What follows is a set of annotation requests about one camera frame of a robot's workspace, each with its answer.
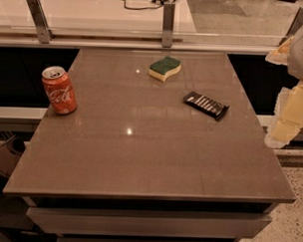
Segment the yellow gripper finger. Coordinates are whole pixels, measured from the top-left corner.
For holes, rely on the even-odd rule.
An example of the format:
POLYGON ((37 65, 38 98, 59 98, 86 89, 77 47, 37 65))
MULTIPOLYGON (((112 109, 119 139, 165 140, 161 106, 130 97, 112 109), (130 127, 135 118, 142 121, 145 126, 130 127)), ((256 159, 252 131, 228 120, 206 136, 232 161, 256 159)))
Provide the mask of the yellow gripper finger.
POLYGON ((292 40, 293 36, 284 41, 277 49, 268 53, 265 60, 270 64, 287 66, 292 40))
POLYGON ((281 88, 264 142, 270 148, 281 148, 289 144, 302 128, 303 81, 299 81, 293 89, 281 88))

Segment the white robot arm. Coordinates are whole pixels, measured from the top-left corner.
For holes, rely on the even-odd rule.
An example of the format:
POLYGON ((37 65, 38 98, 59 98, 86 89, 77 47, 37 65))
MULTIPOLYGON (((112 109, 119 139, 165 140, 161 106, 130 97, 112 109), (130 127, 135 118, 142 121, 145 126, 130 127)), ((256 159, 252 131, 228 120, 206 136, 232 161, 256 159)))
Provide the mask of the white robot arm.
POLYGON ((303 25, 265 60, 270 64, 285 65, 289 75, 298 80, 292 89, 281 88, 264 138, 268 147, 281 148, 303 128, 303 25))

